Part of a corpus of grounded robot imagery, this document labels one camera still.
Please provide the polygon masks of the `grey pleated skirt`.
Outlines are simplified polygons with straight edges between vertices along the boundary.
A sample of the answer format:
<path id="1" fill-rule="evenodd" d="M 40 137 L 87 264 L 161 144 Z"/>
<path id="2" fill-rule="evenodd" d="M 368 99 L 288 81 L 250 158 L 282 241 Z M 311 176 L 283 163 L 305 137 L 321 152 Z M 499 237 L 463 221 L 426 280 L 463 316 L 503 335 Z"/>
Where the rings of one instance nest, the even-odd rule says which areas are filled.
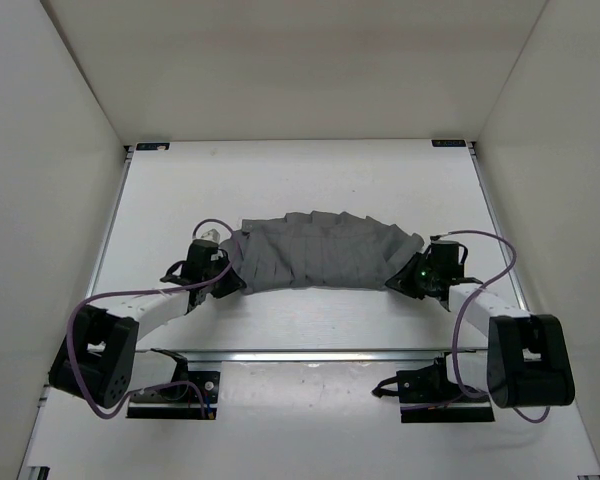
<path id="1" fill-rule="evenodd" d="M 221 243 L 246 294 L 311 287 L 381 291 L 423 247 L 419 234 L 395 224 L 319 211 L 245 219 Z"/>

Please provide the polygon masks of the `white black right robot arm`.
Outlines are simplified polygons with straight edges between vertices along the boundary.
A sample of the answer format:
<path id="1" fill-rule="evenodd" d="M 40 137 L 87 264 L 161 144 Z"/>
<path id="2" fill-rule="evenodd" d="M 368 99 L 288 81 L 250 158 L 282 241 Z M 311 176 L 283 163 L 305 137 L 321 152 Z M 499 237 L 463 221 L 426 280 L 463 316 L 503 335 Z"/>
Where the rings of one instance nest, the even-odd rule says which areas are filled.
<path id="1" fill-rule="evenodd" d="M 386 285 L 410 298 L 432 298 L 487 340 L 483 352 L 451 350 L 427 367 L 401 370 L 373 395 L 397 397 L 407 409 L 435 409 L 455 401 L 492 401 L 500 408 L 568 406 L 575 383 L 563 329 L 553 315 L 511 306 L 465 274 L 465 245 L 435 238 Z"/>

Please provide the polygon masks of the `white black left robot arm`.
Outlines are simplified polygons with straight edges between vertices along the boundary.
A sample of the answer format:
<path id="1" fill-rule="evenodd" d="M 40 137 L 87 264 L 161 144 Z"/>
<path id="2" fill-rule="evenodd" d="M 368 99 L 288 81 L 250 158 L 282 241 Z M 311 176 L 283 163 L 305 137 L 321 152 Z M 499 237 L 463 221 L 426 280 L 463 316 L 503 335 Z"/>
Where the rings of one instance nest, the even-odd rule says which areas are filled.
<path id="1" fill-rule="evenodd" d="M 246 287 L 233 269 L 241 252 L 235 237 L 218 243 L 197 238 L 187 257 L 171 265 L 161 285 L 148 290 L 96 294 L 79 303 L 50 367 L 51 387 L 85 400 L 102 419 L 117 415 L 130 395 L 160 390 L 168 398 L 183 395 L 189 373 L 167 355 L 154 379 L 138 376 L 137 342 L 172 319 L 201 305 L 207 296 L 222 298 Z"/>

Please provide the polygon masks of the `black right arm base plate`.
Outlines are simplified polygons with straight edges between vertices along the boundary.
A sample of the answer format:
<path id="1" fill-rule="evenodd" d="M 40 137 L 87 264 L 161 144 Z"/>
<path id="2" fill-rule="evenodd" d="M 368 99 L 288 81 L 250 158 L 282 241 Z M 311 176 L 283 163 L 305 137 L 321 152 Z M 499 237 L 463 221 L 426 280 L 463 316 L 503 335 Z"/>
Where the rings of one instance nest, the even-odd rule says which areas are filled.
<path id="1" fill-rule="evenodd" d="M 470 398 L 447 378 L 446 356 L 422 367 L 398 369 L 371 391 L 379 399 L 394 398 L 402 424 L 461 424 L 495 421 L 489 397 Z"/>

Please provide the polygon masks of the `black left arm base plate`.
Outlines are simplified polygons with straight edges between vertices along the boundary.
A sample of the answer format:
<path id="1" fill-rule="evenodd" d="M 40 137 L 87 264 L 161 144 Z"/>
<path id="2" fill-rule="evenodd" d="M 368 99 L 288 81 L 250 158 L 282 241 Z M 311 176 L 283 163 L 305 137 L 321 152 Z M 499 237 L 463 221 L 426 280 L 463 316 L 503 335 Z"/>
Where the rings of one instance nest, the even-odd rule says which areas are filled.
<path id="1" fill-rule="evenodd" d="M 190 361 L 180 352 L 151 349 L 136 355 L 126 417 L 152 420 L 208 420 L 218 417 L 218 364 Z"/>

